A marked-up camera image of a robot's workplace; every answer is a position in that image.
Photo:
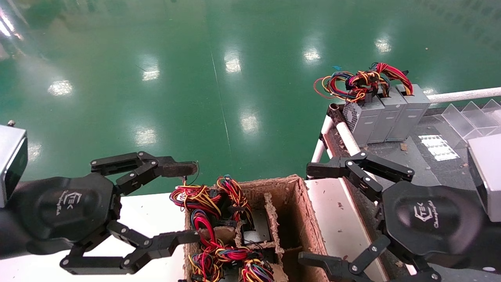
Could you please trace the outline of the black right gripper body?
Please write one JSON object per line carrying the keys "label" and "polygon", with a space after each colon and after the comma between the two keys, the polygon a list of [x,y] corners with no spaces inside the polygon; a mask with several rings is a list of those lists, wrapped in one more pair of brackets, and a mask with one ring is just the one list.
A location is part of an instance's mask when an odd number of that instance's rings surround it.
{"label": "black right gripper body", "polygon": [[382,193],[384,232],[405,262],[500,271],[500,223],[490,221],[473,190],[401,181]]}

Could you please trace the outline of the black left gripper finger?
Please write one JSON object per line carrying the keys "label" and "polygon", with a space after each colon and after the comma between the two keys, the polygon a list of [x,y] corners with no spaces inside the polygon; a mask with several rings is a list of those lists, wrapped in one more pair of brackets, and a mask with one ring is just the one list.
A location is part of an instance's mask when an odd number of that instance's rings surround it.
{"label": "black left gripper finger", "polygon": [[[132,246],[134,250],[125,257],[84,255],[90,248],[103,243],[111,235]],[[113,220],[106,225],[104,231],[74,245],[59,265],[73,275],[132,275],[154,259],[171,257],[179,245],[199,241],[199,233],[195,230],[161,233],[148,238]]]}
{"label": "black left gripper finger", "polygon": [[91,172],[103,176],[124,173],[116,180],[118,193],[129,195],[158,177],[186,178],[198,171],[194,161],[177,162],[171,156],[155,157],[144,151],[91,161]]}

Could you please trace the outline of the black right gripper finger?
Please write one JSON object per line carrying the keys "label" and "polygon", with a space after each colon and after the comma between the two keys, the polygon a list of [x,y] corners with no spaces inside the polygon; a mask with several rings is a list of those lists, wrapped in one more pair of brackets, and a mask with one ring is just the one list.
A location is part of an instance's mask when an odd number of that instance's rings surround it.
{"label": "black right gripper finger", "polygon": [[370,174],[388,181],[411,182],[414,171],[411,168],[383,159],[368,152],[359,152],[350,157],[333,157],[327,163],[310,162],[306,174],[313,178],[346,178],[371,201],[381,201],[383,187]]}
{"label": "black right gripper finger", "polygon": [[[385,251],[392,248],[392,241],[386,235],[379,236],[374,243],[363,250],[353,262],[339,257],[300,252],[299,264],[321,268],[331,282],[370,282],[366,268]],[[430,267],[423,258],[411,259],[416,269],[415,275],[399,277],[395,282],[440,282],[441,275]]]}

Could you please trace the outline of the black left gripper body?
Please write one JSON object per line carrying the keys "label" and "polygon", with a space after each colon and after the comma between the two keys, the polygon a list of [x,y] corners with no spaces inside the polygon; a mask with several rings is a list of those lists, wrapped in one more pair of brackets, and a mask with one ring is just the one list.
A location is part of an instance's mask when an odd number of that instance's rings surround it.
{"label": "black left gripper body", "polygon": [[75,245],[94,248],[120,218],[120,195],[104,176],[21,182],[11,195],[11,254],[52,255]]}

